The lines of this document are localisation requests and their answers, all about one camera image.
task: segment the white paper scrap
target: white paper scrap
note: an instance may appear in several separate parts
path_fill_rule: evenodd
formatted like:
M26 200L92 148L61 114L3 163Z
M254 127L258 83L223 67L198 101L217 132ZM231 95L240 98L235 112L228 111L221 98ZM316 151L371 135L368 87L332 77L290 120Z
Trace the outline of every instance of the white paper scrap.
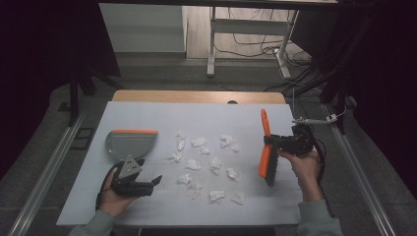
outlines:
M201 154L209 154L209 148L207 146L202 146Z
M243 205L245 202L245 194L244 193L236 193L231 198L230 201L235 202L238 205Z
M171 154L171 156L169 157L169 159L170 159L171 162L178 163L178 162L180 162L181 157L182 157L182 152L179 151L179 152L173 152Z
M235 181L238 181L238 176L239 176L239 173L237 173L234 169L232 169L232 168L227 168L227 175L231 178L231 179L233 179L233 180L235 180Z
M178 150L183 150L184 149L184 146L185 146L185 141L184 140L178 140L177 141L177 149Z
M232 138L232 136L229 136L229 135L221 135L220 136L220 143L221 143L221 147L222 148L226 148L226 147L228 147L230 144L232 144L234 141L233 141L233 138Z
M200 165L200 163L195 159L189 159L185 167L189 169L193 169L193 170L202 169L202 166Z
M210 169L212 170L212 172L218 175L218 170L220 169L221 165L223 165L223 163L217 156L215 156L214 159L211 161Z
M181 140L187 139L187 133L183 130L178 130L177 137Z
M198 139L195 139L195 140L191 141L191 145L194 148L200 148L200 147L206 145L207 143L208 143L208 141L205 138L198 138Z
M178 183L188 185L193 180L193 178L190 177L190 174L181 175L178 177Z
M188 195L191 199L195 199L202 193L202 188L204 187L204 182L201 180L191 180L188 188L191 190L190 194Z
M230 144L229 147L235 152L238 152L240 150L240 145L238 143Z
M222 148L230 147L235 152L240 150L240 145L230 135L221 135L220 144Z
M209 199L212 202L217 202L219 203L219 200L226 197L226 192L222 191L222 190L215 190L215 191L210 191L209 192Z

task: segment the sleeve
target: sleeve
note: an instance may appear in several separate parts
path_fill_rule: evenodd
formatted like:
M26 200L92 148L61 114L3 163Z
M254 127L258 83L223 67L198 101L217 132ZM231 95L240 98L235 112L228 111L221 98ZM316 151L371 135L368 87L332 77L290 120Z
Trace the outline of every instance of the sleeve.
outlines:
M95 212L95 215L85 226L78 225L74 227L70 236L102 236L109 235L113 228L116 218L101 210Z
M328 213L325 200L298 204L301 221L297 227L297 236L305 235L343 235L339 220Z

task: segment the gray plastic part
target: gray plastic part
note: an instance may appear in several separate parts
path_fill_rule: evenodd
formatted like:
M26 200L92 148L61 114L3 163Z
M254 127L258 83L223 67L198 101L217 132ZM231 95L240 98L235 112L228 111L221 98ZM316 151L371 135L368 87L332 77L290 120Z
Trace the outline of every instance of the gray plastic part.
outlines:
M142 168L134 158L129 157L125 160L125 164L120 171L119 178L125 178L133 174L141 172Z
M105 148L118 161L128 157L139 159L153 148L156 137L157 133L111 131L107 135Z

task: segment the metal frame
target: metal frame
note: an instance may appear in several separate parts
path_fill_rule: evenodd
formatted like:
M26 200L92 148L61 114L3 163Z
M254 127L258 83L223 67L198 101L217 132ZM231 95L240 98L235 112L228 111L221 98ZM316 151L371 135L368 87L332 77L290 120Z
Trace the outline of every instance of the metal frame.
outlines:
M330 115L330 108L328 108L328 106L323 105L323 110L325 114ZM367 203L378 228L380 229L381 235L396 235L387 216L387 213L385 212L380 199L372 188L371 183L368 181L368 178L362 169L362 166L358 161L358 158L356 157L356 154L353 151L347 137L342 135L340 130L335 125L331 125L331 129L344 157L346 158L347 164L349 165L353 177L358 184L362 196L364 197L364 200Z
M30 225L43 202L43 199L48 192L49 187L52 184L53 179L55 178L56 173L58 172L61 163L67 154L68 148L71 145L74 137L77 134L78 129L80 128L86 113L89 110L89 107L92 104L92 100L88 99L87 104L84 106L83 111L80 113L80 116L75 120L72 127L68 127L61 140L58 143L55 151L52 152L51 157L49 158L48 163L43 169L39 179L37 179L36 184L28 196L25 205L23 206L21 212L16 218L11 230L9 231L9 236L15 235L26 235Z
M286 45L294 28L298 11L295 11L288 22L267 22L256 20L216 19L215 7L210 11L210 38L208 48L208 77L214 76L214 37L216 33L242 33L242 34L266 34L284 36L279 50L276 51L276 59L284 79L291 78L283 58Z

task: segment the hand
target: hand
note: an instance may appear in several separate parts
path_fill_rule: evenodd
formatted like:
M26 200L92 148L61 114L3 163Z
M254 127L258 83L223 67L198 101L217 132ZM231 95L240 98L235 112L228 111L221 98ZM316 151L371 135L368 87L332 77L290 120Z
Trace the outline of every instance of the hand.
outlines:
M314 150L303 156L296 156L283 150L279 150L277 153L291 162L292 170L295 176L297 176L298 185L303 192L303 201L322 200L322 191L317 183L317 176L320 170L319 154Z
M108 176L104 184L104 190L101 195L100 209L113 217L118 217L125 211L126 207L138 197L120 197L116 195L116 193L110 188L113 175L114 172Z

